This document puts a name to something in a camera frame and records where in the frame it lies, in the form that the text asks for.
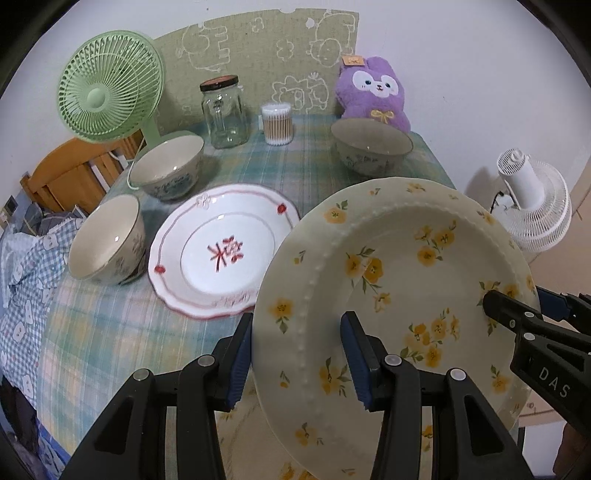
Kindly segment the yellow floral plate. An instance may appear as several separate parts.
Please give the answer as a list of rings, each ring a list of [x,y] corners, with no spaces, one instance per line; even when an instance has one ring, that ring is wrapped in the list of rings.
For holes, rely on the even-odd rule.
[[[415,367],[465,370],[506,427],[530,391],[510,370],[514,335],[486,293],[538,305],[519,247],[480,204],[440,183],[363,182],[308,212],[277,250],[254,311],[256,393],[280,444],[318,479],[366,479],[382,417],[356,398],[339,321]]]

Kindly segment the grey-green bowl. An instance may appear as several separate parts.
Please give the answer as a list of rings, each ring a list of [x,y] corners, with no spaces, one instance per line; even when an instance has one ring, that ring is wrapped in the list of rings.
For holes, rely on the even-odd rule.
[[[331,126],[342,164],[362,176],[389,176],[414,150],[408,134],[369,118],[346,118]]]

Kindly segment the cream bowl blue floral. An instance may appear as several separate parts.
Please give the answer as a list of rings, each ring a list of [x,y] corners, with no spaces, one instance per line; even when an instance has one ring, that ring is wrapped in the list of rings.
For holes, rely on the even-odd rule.
[[[169,138],[133,162],[127,186],[160,201],[179,199],[197,184],[203,152],[204,139],[198,135]]]

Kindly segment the white standing fan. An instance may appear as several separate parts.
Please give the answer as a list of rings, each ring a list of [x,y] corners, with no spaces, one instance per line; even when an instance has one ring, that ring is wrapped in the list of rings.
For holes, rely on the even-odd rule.
[[[493,218],[524,252],[542,253],[566,236],[572,219],[567,183],[554,166],[510,149],[497,160],[505,188],[491,205]]]

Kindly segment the plaid tablecloth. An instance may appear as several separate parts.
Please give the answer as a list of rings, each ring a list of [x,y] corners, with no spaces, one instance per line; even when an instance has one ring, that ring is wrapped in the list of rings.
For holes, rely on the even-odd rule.
[[[209,150],[199,188],[262,185],[297,207],[301,219],[335,193],[367,182],[346,168],[335,150],[332,117],[295,120],[294,141],[270,147],[262,136],[231,150]],[[452,188],[420,137],[392,178],[423,179]],[[40,362],[38,410],[59,444],[73,452],[112,395],[136,369],[174,371],[211,351],[235,330],[235,315],[193,319],[169,309],[148,273],[124,286],[65,277],[49,315]],[[314,478],[273,434],[259,403],[254,376],[245,395],[218,423],[226,472],[232,479]]]

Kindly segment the red pattern white plate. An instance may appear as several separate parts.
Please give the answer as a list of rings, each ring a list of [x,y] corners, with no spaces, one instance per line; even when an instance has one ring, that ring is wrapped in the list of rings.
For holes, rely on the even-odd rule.
[[[191,197],[151,243],[147,273],[155,295],[169,309],[201,320],[248,310],[299,221],[290,200],[259,185],[228,184]]]

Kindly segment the blue checkered blanket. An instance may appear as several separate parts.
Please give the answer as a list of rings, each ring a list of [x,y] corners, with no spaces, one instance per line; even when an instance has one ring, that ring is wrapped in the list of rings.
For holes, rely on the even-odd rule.
[[[1,374],[31,405],[51,301],[85,219],[66,213],[42,235],[10,225],[1,236]]]

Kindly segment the purple plush bunny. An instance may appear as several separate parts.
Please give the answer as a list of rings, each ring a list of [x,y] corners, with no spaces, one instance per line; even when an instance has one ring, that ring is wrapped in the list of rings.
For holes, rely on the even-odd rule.
[[[369,118],[411,132],[404,111],[405,89],[391,64],[382,57],[342,57],[335,98],[342,107],[342,118]]]

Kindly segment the cotton swab container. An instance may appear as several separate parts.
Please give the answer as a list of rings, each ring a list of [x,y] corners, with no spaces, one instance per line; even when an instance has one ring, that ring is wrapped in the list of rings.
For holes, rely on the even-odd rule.
[[[260,125],[266,143],[283,146],[294,138],[290,103],[267,103],[260,108]]]

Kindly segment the green cartoon placemat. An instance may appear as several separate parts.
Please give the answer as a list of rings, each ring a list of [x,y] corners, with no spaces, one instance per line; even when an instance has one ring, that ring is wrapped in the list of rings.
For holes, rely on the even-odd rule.
[[[219,17],[155,39],[165,86],[155,121],[160,133],[197,124],[202,82],[235,74],[242,105],[256,114],[288,103],[294,114],[338,112],[342,56],[356,50],[360,16],[331,9],[263,10]]]

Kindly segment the glass jar black lid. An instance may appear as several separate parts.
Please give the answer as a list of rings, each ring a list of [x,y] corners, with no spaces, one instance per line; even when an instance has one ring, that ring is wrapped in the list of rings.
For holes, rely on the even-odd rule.
[[[199,85],[201,109],[211,145],[215,149],[242,145],[249,138],[238,82],[238,75],[223,75]]]

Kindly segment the green desk fan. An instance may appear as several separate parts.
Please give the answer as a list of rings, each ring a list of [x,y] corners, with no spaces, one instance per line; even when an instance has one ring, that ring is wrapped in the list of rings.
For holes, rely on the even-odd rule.
[[[164,81],[164,63],[152,39],[134,31],[107,31],[82,44],[64,67],[58,113],[76,137],[93,144],[141,132],[145,145],[134,155],[135,163],[162,142],[155,115]]]

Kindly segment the wooden bed frame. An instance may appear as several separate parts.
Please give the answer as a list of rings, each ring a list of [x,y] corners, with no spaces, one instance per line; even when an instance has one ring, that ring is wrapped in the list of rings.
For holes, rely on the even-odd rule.
[[[49,153],[20,185],[29,199],[51,212],[80,207],[92,212],[123,172],[118,160],[132,160],[143,135],[137,131],[109,144],[92,144],[73,138]]]

